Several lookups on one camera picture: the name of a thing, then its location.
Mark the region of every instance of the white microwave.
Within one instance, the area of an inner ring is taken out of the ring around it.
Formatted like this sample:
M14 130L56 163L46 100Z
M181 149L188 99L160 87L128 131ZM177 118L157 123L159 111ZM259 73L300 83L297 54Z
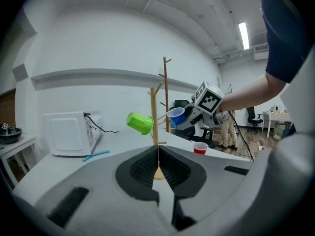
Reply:
M88 116L103 128L100 111L43 115L45 137L53 155L86 156L92 154L102 131L85 114L89 114Z

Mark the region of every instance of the person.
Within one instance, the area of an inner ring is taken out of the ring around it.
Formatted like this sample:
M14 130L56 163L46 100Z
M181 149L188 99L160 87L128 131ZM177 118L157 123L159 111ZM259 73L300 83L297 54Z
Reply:
M226 95L217 113L256 106L277 96L298 73L314 44L310 26L314 23L307 21L308 11L301 0L261 0L261 10L269 45L265 74Z
M235 118L235 111L231 111L231 114ZM221 142L219 143L218 147L227 149L231 148L235 151L237 151L237 136L235 132L234 122L229 113L226 111L222 113L222 119L223 119L223 126L221 131ZM232 145L228 145L228 133L230 133L231 139L232 139Z

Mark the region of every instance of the shoe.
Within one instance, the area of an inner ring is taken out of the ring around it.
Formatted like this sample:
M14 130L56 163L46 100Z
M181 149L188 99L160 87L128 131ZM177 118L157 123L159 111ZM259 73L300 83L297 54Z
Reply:
M227 149L227 147L224 147L223 144L218 145L219 148Z
M231 148L232 150L237 151L237 147L234 144L232 144L231 146L228 146L228 147Z

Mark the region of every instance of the white table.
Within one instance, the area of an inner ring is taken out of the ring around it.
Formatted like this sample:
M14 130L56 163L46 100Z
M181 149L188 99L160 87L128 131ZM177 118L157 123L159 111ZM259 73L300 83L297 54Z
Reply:
M32 150L34 151L34 143L35 143L36 136L34 135L25 135L22 134L20 139L12 144L0 144L0 158L2 160L3 166L5 168L5 171L8 173L12 183L16 186L18 184L18 181L16 180L13 172L10 169L10 166L7 162L7 159L14 156L15 160L17 161L18 165L22 168L23 172L25 174L28 173L26 170L23 162L21 161L21 158L18 154L18 152L24 150L28 146L31 146Z
M193 152L193 142L182 139L178 136L159 130L159 141L167 142L167 146L174 146ZM87 163L101 158L117 155L131 149L153 145L150 135L143 136L137 131L119 132L117 134L102 134L95 146L94 153L110 150L110 153L92 157L86 162L82 162L82 157L59 157L48 154L19 182L13 190L13 194L26 200L32 206L38 199L52 186L62 181L76 170ZM230 155L209 148L206 155L236 160L248 159ZM153 189L159 192L159 209L168 221L172 219L174 193L164 180L154 180Z
M263 117L263 122L262 122L261 130L264 130L265 121L269 120L267 138L269 138L270 124L272 120L292 122L289 113L275 114L270 111L266 111L266 112L262 112L262 117Z

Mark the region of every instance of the beige pants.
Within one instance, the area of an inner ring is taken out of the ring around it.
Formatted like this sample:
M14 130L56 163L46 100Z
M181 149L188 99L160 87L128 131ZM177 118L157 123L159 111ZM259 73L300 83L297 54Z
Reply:
M233 117L235 118L235 111L230 111ZM235 132L235 127L234 127L234 122L230 114L227 114L223 118L223 126L222 126L222 140L223 143L222 145L224 147L228 146L228 133L230 133L231 139L232 139L232 144L234 144L237 147L237 136Z

